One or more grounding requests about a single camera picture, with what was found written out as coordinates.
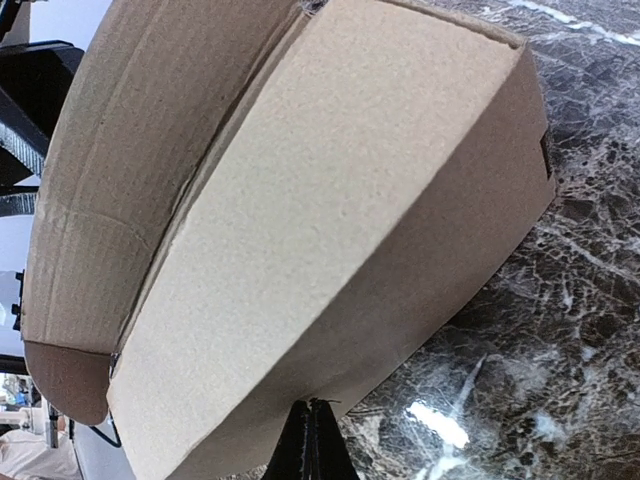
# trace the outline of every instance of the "black marble surface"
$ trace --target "black marble surface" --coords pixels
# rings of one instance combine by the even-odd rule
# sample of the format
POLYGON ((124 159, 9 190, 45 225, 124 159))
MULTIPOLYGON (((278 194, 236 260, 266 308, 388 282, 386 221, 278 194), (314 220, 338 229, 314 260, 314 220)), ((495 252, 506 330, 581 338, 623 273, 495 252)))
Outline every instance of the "black marble surface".
POLYGON ((558 198, 342 420, 354 463, 371 480, 640 479, 640 1, 432 3, 531 39, 558 198))

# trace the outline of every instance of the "corrugated cardboard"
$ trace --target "corrugated cardboard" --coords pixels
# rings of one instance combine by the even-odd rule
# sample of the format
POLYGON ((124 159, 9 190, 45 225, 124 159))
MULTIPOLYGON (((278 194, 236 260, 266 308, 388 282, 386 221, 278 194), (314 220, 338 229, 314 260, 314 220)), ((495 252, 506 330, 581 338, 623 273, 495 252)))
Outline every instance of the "corrugated cardboard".
POLYGON ((140 480, 265 462, 297 399, 346 412, 553 196, 520 37, 418 4, 175 3, 116 0, 81 66, 23 313, 43 394, 97 422, 108 387, 140 480))

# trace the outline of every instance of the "white wall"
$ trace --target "white wall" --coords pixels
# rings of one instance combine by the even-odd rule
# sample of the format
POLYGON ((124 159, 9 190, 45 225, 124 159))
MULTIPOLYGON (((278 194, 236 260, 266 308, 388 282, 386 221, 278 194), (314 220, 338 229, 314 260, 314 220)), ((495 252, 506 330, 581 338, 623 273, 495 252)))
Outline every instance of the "white wall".
MULTIPOLYGON (((49 0, 27 4, 22 7, 4 44, 22 43, 27 38, 30 42, 64 40, 86 50, 110 4, 111 0, 49 0)), ((24 355, 20 334, 11 329, 14 323, 11 304, 18 302, 19 283, 14 279, 14 272, 21 272, 26 266, 32 223, 30 216, 0 218, 0 317, 4 317, 0 318, 0 354, 24 355)))
POLYGON ((86 50, 111 0, 49 0, 31 6, 31 42, 64 40, 86 50))

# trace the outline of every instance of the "white shirt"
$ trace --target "white shirt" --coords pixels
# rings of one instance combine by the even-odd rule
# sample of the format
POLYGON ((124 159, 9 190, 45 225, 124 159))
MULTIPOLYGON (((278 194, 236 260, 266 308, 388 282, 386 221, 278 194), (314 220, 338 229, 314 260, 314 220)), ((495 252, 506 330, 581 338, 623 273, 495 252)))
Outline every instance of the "white shirt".
POLYGON ((15 480, 82 480, 73 443, 58 435, 58 448, 42 436, 13 430, 0 437, 0 473, 15 480))

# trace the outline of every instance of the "cardboard edge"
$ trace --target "cardboard edge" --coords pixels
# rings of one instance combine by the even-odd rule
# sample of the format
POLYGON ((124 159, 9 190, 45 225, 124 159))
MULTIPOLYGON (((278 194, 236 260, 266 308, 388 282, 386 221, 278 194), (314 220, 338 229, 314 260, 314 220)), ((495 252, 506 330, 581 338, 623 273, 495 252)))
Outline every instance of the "cardboard edge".
POLYGON ((466 28, 474 33, 483 35, 489 40, 504 43, 517 50, 527 43, 527 39, 521 35, 510 32, 498 25, 485 22, 468 14, 446 10, 444 8, 425 5, 418 0, 376 0, 397 7, 406 8, 415 12, 428 15, 443 22, 451 23, 461 28, 466 28))
POLYGON ((85 425, 99 425, 109 413, 111 356, 25 342, 27 370, 53 406, 85 425))

